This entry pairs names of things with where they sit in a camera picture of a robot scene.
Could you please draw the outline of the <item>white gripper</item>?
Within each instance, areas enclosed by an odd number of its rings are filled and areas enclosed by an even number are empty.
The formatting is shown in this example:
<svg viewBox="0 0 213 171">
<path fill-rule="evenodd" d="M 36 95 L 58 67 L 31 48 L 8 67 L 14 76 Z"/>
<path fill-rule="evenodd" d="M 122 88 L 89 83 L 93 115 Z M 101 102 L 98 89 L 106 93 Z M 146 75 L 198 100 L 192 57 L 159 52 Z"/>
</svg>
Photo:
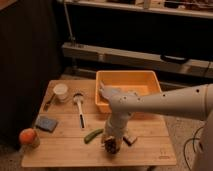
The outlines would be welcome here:
<svg viewBox="0 0 213 171">
<path fill-rule="evenodd" d="M 104 147 L 105 141 L 109 138 L 116 140 L 116 150 L 119 151 L 122 146 L 122 139 L 124 136 L 124 129 L 112 125 L 110 122 L 105 123 L 103 135 L 101 137 L 101 146 Z"/>
</svg>

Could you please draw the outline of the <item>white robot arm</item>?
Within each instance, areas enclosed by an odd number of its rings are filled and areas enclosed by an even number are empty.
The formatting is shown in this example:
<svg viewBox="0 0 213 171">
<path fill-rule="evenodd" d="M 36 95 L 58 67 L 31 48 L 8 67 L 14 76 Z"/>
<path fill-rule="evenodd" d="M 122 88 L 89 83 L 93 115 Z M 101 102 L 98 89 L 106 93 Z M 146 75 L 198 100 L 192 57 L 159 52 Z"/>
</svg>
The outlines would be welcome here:
<svg viewBox="0 0 213 171">
<path fill-rule="evenodd" d="M 205 121 L 192 171 L 213 171 L 213 84 L 145 96 L 101 84 L 99 92 L 108 100 L 112 111 L 105 124 L 105 134 L 116 138 L 123 137 L 134 112 Z"/>
</svg>

